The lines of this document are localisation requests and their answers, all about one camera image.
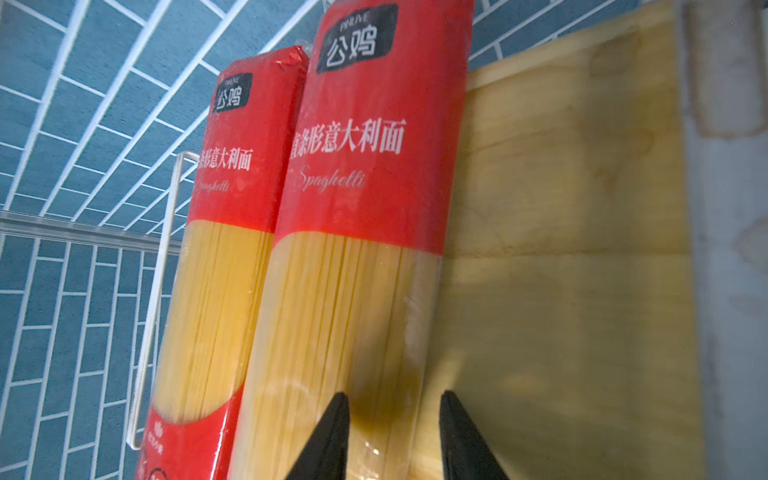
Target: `wood grain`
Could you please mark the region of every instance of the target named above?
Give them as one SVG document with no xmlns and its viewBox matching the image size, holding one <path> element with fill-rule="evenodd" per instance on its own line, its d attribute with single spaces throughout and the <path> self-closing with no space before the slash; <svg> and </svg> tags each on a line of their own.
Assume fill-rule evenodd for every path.
<svg viewBox="0 0 768 480">
<path fill-rule="evenodd" d="M 513 479 L 703 478 L 667 2 L 472 74 L 411 477 L 454 389 Z"/>
</svg>

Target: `dry pasta strands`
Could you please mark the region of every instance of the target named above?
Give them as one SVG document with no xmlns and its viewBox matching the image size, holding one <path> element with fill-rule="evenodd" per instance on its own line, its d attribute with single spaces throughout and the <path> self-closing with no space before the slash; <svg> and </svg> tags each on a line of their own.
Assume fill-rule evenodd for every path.
<svg viewBox="0 0 768 480">
<path fill-rule="evenodd" d="M 283 480 L 339 391 L 349 396 L 351 414 L 347 475 L 405 478 L 473 8 L 469 0 L 346 0 L 326 13 L 293 142 L 230 480 Z"/>
<path fill-rule="evenodd" d="M 137 480 L 226 478 L 306 64 L 294 47 L 219 75 Z"/>
<path fill-rule="evenodd" d="M 282 239 L 270 262 L 287 268 L 267 274 L 260 318 L 272 320 L 254 343 L 250 368 L 259 378 L 249 387 L 258 385 L 247 389 L 240 417 L 256 428 L 238 428 L 237 446 L 247 451 L 235 454 L 230 478 L 284 478 L 338 391 L 350 399 L 349 470 L 401 476 L 440 257 L 300 232 Z"/>
</svg>

